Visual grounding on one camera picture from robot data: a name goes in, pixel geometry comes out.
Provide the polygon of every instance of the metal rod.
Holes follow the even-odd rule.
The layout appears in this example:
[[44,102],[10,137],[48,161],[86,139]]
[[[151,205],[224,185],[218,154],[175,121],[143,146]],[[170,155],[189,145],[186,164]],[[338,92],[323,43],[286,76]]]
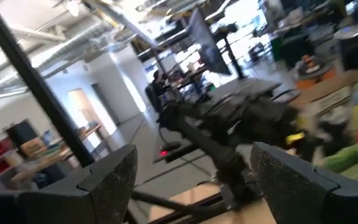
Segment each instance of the metal rod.
[[77,136],[66,111],[42,80],[42,77],[32,67],[25,53],[16,44],[16,40],[9,32],[9,29],[2,21],[1,17],[0,47],[11,61],[18,74],[22,77],[25,84],[29,87],[42,109],[44,109],[61,137],[66,141],[68,147],[73,151],[80,164],[83,167],[92,164],[94,159]]
[[[199,202],[194,203],[194,206],[199,206],[199,207],[209,207],[212,206],[214,204],[217,203],[221,203],[223,200],[221,193],[216,193],[206,199],[203,199]],[[212,217],[218,216],[220,214],[223,214],[227,212],[226,208],[221,208],[220,210],[216,209],[215,211],[212,211],[209,213],[208,217],[203,217],[203,220],[199,220],[200,222],[208,220]],[[178,220],[183,220],[183,217],[188,216],[188,214],[186,212],[181,212],[181,211],[174,211],[164,217],[159,218],[158,220],[154,220],[149,222],[148,224],[166,224],[166,223],[171,223],[171,222],[175,222]]]
[[113,9],[109,4],[106,4],[102,1],[90,1],[85,0],[87,5],[91,6],[94,9],[99,9],[100,11],[104,12],[105,15],[109,16],[111,19],[120,22],[124,25],[127,29],[132,30],[136,33],[140,38],[144,39],[148,42],[151,46],[157,46],[157,41],[150,37],[148,33],[144,31],[144,29],[135,21],[131,21],[128,17],[124,16],[121,12],[117,12]]
[[31,39],[34,41],[41,41],[46,43],[64,43],[66,41],[65,37],[60,37],[55,34],[51,34],[48,32],[42,32],[39,30],[33,30],[27,27],[14,27],[10,26],[10,31],[21,37],[22,39]]
[[[161,49],[164,47],[173,46],[173,45],[181,42],[182,40],[184,40],[187,37],[188,37],[187,30],[184,29],[184,30],[174,34],[173,36],[169,37],[168,39],[160,42],[155,48]],[[145,57],[147,54],[150,53],[150,51],[153,51],[153,48],[143,51],[142,53],[138,54],[137,57],[139,57],[139,58]]]
[[158,52],[154,48],[152,48],[152,52],[153,52],[154,57],[157,61],[157,64],[160,66],[161,72],[168,75],[167,70],[165,69],[164,65],[162,64],[162,62],[160,60],[160,56],[158,56]]
[[230,58],[231,62],[233,63],[234,68],[236,69],[237,75],[239,76],[238,79],[241,80],[241,79],[245,78],[244,73],[242,72],[241,66],[237,62],[236,56],[234,56],[234,53],[230,47],[230,43],[227,40],[227,37],[225,37],[223,39],[224,39],[224,43],[226,44],[226,50],[227,50],[227,53],[229,54],[229,58]]
[[147,184],[147,183],[149,183],[149,182],[151,182],[151,181],[153,181],[153,180],[155,180],[155,179],[157,179],[157,178],[159,178],[159,177],[162,177],[162,176],[165,175],[165,174],[169,174],[169,173],[171,173],[171,172],[174,171],[174,170],[177,170],[177,169],[179,169],[179,168],[181,168],[181,167],[183,167],[183,166],[185,166],[185,165],[187,165],[187,164],[190,164],[190,163],[192,163],[192,162],[194,162],[194,161],[197,161],[198,159],[201,159],[201,158],[203,158],[204,156],[205,156],[205,154],[203,154],[202,156],[198,156],[198,157],[196,157],[196,158],[194,158],[194,159],[192,159],[192,160],[186,161],[186,162],[184,162],[184,163],[182,163],[182,164],[180,164],[180,165],[177,165],[177,166],[175,166],[175,167],[172,167],[171,169],[166,170],[166,171],[162,172],[161,174],[155,175],[155,176],[153,176],[153,177],[151,177],[151,178],[149,178],[149,179],[143,181],[141,184],[136,185],[136,187],[139,187],[139,186],[141,186],[141,185],[145,185],[145,184]]
[[202,207],[197,205],[184,205],[171,200],[167,200],[162,197],[138,192],[136,190],[133,191],[131,199],[146,202],[152,205],[158,205],[160,207],[169,208],[179,212],[184,212],[188,215],[206,215],[216,210],[225,209],[225,207],[223,207],[223,205],[221,204],[211,205],[208,207]]

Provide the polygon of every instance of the wooden table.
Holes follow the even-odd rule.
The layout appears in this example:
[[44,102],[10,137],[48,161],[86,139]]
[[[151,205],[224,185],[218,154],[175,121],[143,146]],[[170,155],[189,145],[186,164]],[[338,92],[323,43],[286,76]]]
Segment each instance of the wooden table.
[[12,178],[12,181],[20,181],[22,179],[31,178],[36,173],[40,172],[41,170],[48,168],[60,161],[64,161],[67,157],[71,156],[72,154],[73,153],[71,152],[70,149],[64,149],[64,150],[60,151],[59,153],[56,153],[53,156],[50,156],[50,157],[45,156],[45,158],[40,158],[39,164],[37,164],[35,167],[33,167],[29,170],[22,171],[22,172],[16,174]]
[[[101,138],[101,140],[103,141],[103,136],[99,132],[100,128],[101,128],[101,125],[98,124],[97,126],[86,130],[85,133],[80,136],[80,139],[85,140],[91,134],[96,133],[98,135],[98,137]],[[63,141],[63,139],[60,138],[60,139],[56,139],[54,141]],[[112,151],[108,144],[106,145],[106,148],[109,151]],[[58,162],[64,161],[65,159],[67,159],[68,157],[70,157],[72,155],[73,155],[73,153],[72,153],[71,149],[68,148],[67,145],[65,145],[61,148],[61,151],[59,153],[56,153],[53,156],[46,155],[44,158],[40,158],[39,160],[41,160],[41,162],[39,164],[37,164],[35,167],[33,167],[29,170],[18,173],[17,175],[15,175],[12,178],[12,181],[20,181],[22,179],[31,178],[36,173],[40,172],[41,170],[48,168],[52,165],[55,165]]]
[[[219,187],[211,184],[203,184],[193,189],[187,190],[179,195],[172,197],[170,200],[189,205],[206,199],[219,192]],[[153,206],[150,210],[149,221],[154,221],[172,213],[171,210]],[[203,224],[242,224],[242,223],[258,223],[258,224],[276,224],[269,206],[265,200],[256,201],[240,212],[226,212],[220,216],[214,217],[203,222]]]

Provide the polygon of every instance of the ceiling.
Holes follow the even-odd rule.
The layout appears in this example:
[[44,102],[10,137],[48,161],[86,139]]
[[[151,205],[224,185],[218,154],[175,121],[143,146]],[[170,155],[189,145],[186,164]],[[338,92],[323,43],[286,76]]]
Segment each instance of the ceiling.
[[[175,8],[181,10],[184,6],[196,4],[204,0],[100,0],[118,5],[123,17],[132,21],[139,21],[145,13],[139,13],[139,6],[158,7],[155,4],[163,3],[164,8]],[[37,67],[39,73],[48,70],[47,77],[53,75],[53,69],[64,68],[79,55],[86,58],[95,57],[94,39],[99,43],[114,42],[109,37],[114,30],[119,30],[113,22],[96,16],[88,9],[81,8],[78,16],[73,16],[64,3],[64,0],[0,0],[0,15],[17,40],[17,43],[27,53],[33,66]],[[15,70],[0,49],[0,90],[12,89],[12,85],[22,86]]]

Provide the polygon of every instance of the ceiling duct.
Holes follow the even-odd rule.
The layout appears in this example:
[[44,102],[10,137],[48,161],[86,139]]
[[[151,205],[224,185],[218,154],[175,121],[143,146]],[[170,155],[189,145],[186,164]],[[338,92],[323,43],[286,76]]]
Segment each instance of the ceiling duct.
[[150,38],[148,33],[144,31],[144,29],[140,26],[137,21],[131,21],[129,18],[124,16],[121,12],[117,12],[116,9],[113,9],[110,5],[101,2],[101,1],[92,1],[92,0],[84,0],[85,6],[91,10],[98,9],[101,12],[105,13],[105,15],[114,19],[115,21],[120,22],[127,29],[130,29],[135,34],[137,34],[140,38],[144,39],[150,45],[156,46],[158,43],[155,39]]
[[138,9],[153,10],[156,8],[171,9],[172,12],[178,12],[186,7],[191,7],[192,4],[205,2],[205,0],[148,0],[143,5],[138,6]]
[[[110,24],[102,21],[97,18],[93,14],[85,19],[83,22],[78,25],[72,27],[71,29],[65,32],[67,37],[67,41],[62,44],[62,46],[54,52],[48,59],[43,61],[39,66],[37,66],[37,70],[39,73],[46,72],[46,70],[52,68],[56,63],[61,61],[71,61],[78,60],[78,57],[84,57],[86,60],[90,60],[100,54],[93,52],[91,55],[85,55],[89,52],[89,49],[92,49],[95,45],[92,39],[100,39],[106,34],[110,34],[110,36],[114,35],[117,29],[111,27]],[[123,43],[118,43],[116,41],[108,43],[108,47],[105,47],[106,50],[121,50],[123,49]],[[13,76],[14,80],[20,80],[18,76]],[[7,86],[10,88],[20,88],[22,86],[16,85],[16,83],[10,83],[10,80],[0,84],[0,94],[5,93],[7,91]]]
[[[67,14],[68,14],[68,11],[63,12],[62,14],[55,17],[51,21],[48,21],[44,25],[40,26],[35,31],[40,31],[43,29],[48,29],[48,28],[54,27],[55,25],[59,24],[62,20],[64,20],[66,18]],[[25,37],[23,37],[23,39],[30,38],[30,37],[31,37],[31,33],[27,34]],[[45,51],[52,47],[53,47],[52,45],[44,45],[43,43],[40,43],[40,44],[37,44],[34,47],[31,47],[30,49],[26,50],[26,54],[31,57],[31,55],[33,55],[33,54],[36,55],[36,52]],[[9,66],[11,66],[11,62],[8,61],[7,58],[5,58],[5,60],[0,64],[0,72]]]
[[[37,66],[37,70],[39,73],[43,73],[58,62],[66,61],[67,63],[48,72],[44,78],[56,75],[79,60],[90,62],[106,51],[120,51],[136,36],[131,32],[117,30],[96,16],[85,19],[80,24],[66,31],[65,34],[69,38],[67,42]],[[25,84],[19,77],[15,76],[0,84],[0,95],[6,94],[8,96],[9,93],[23,87],[25,87]]]
[[64,43],[66,41],[66,38],[63,35],[55,35],[52,33],[33,30],[26,27],[9,26],[9,30],[19,39],[29,39],[32,41],[42,42],[46,44],[58,44]]

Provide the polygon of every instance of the person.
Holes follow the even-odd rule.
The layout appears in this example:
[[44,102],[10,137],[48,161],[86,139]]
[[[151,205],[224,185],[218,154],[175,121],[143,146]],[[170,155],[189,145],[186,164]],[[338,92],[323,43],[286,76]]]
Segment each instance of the person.
[[269,0],[264,1],[263,6],[267,27],[269,29],[276,29],[278,22],[283,19],[282,10],[278,6],[271,4]]
[[152,81],[152,86],[153,86],[154,92],[158,96],[164,94],[165,93],[164,81],[163,81],[162,75],[160,75],[160,72],[158,70],[154,72],[153,78],[154,79]]

